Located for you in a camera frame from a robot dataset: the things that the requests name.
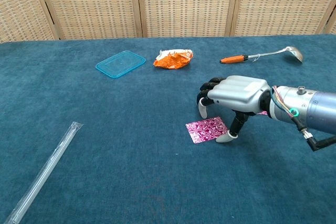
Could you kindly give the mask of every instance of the blue carpet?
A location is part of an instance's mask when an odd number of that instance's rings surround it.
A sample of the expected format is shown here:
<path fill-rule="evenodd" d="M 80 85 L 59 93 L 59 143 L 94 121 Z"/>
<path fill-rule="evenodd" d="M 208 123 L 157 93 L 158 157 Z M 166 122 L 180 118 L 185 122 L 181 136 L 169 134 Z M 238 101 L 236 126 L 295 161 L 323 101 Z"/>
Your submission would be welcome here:
<path fill-rule="evenodd" d="M 297 47 L 252 63 L 219 60 Z M 191 49 L 183 69 L 161 49 Z M 146 64 L 120 79 L 95 65 L 124 50 Z M 0 45 L 0 222 L 72 121 L 78 131 L 22 223 L 336 223 L 336 146 L 312 152 L 294 125 L 250 118 L 239 139 L 194 144 L 199 87 L 233 74 L 336 92 L 336 36 L 147 38 Z M 230 125 L 234 113 L 212 105 Z M 316 132 L 317 137 L 325 134 Z"/>

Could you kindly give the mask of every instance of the woven room divider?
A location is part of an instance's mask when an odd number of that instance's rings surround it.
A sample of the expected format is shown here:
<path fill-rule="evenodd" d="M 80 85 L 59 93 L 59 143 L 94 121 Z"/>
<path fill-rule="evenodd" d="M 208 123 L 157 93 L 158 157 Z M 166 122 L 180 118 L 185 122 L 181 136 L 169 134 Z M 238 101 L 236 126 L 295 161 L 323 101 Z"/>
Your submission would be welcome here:
<path fill-rule="evenodd" d="M 236 0 L 231 36 L 321 33 L 336 0 Z"/>
<path fill-rule="evenodd" d="M 61 39 L 141 37 L 138 0 L 46 0 Z"/>
<path fill-rule="evenodd" d="M 325 28 L 326 33 L 336 34 L 336 6 Z"/>
<path fill-rule="evenodd" d="M 55 38 L 44 0 L 0 0 L 0 42 Z"/>
<path fill-rule="evenodd" d="M 229 35 L 235 0 L 140 0 L 144 37 Z"/>

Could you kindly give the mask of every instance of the crumpled chip bag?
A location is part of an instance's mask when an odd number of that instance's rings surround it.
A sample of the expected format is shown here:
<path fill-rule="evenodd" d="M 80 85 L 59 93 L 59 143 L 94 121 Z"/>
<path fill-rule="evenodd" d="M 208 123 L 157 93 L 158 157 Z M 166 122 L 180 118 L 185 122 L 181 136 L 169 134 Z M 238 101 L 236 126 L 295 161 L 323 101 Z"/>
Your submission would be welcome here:
<path fill-rule="evenodd" d="M 188 49 L 161 50 L 153 65 L 158 68 L 183 68 L 189 64 L 193 56 L 193 52 Z"/>

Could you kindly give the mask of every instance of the metal ladle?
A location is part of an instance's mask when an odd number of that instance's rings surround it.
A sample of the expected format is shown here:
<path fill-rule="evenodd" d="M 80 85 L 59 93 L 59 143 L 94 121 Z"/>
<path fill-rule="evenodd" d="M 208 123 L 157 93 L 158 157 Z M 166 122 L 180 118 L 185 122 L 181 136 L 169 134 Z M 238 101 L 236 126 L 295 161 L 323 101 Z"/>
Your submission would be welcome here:
<path fill-rule="evenodd" d="M 256 61 L 261 56 L 275 55 L 275 54 L 278 54 L 280 52 L 285 52 L 285 51 L 291 52 L 300 62 L 303 62 L 302 53 L 296 47 L 288 46 L 288 47 L 286 47 L 282 50 L 275 51 L 275 52 L 268 52 L 268 53 L 265 53 L 265 54 L 237 55 L 237 56 L 226 57 L 226 58 L 220 60 L 220 63 L 237 63 L 237 62 L 243 62 L 243 61 L 246 61 L 246 60 L 252 59 L 252 58 L 256 58 L 255 59 L 255 61 Z"/>

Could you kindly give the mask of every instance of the clear plastic tube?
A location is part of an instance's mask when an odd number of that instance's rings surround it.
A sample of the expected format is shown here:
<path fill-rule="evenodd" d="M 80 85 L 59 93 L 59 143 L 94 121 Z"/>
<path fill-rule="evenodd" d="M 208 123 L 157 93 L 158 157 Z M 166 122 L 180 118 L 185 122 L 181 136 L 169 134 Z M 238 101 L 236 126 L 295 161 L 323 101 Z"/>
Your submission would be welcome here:
<path fill-rule="evenodd" d="M 8 216 L 4 224 L 18 224 L 22 220 L 23 216 L 27 212 L 28 208 L 33 203 L 35 197 L 43 187 L 44 183 L 48 179 L 49 175 L 57 165 L 59 159 L 62 157 L 63 153 L 67 149 L 71 140 L 77 133 L 77 131 L 83 125 L 77 122 L 72 122 L 68 131 L 65 133 L 58 146 L 48 159 L 48 161 L 44 164 L 34 181 L 32 182 L 29 189 L 26 191 L 24 196 L 18 202 L 12 213 Z"/>

